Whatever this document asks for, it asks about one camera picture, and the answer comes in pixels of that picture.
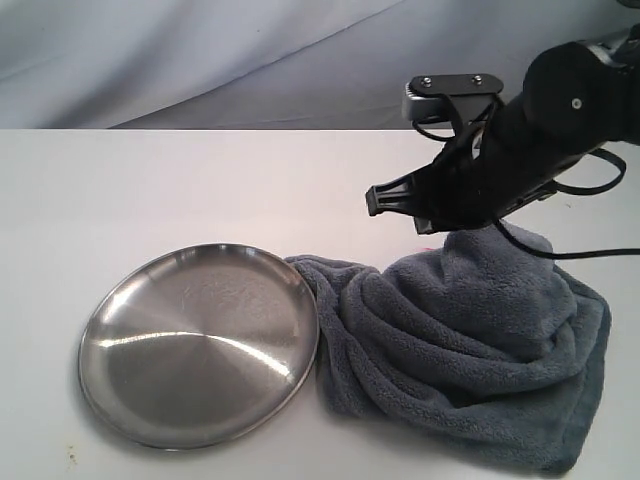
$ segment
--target white backdrop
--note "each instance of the white backdrop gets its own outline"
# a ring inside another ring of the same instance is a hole
[[[0,127],[389,128],[419,73],[519,89],[614,0],[0,0]]]

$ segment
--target white table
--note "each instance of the white table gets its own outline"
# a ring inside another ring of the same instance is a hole
[[[187,245],[237,242],[383,268],[443,236],[412,220],[369,218],[364,193],[429,162],[439,146],[409,131],[1,131],[0,476],[21,478],[510,477],[452,458],[400,428],[327,414],[306,382],[254,433],[195,452],[130,444],[87,413],[76,349],[100,299],[124,275]],[[557,195],[515,215],[557,250],[640,246],[640,148],[615,191]],[[585,160],[565,178],[601,183]],[[610,302],[604,398],[570,478],[637,478],[640,258],[565,262]]]

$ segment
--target gray towel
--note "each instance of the gray towel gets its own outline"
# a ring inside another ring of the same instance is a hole
[[[288,261],[317,298],[319,378],[333,411],[385,416],[504,466],[560,474],[575,464],[600,402],[611,324],[592,289],[494,227],[451,233],[441,250],[384,273]]]

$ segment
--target stainless steel plate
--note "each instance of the stainless steel plate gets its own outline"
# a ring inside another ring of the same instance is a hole
[[[80,383],[130,439],[204,447],[282,408],[309,373],[318,336],[313,294],[281,259],[242,245],[186,248],[102,301],[80,344]]]

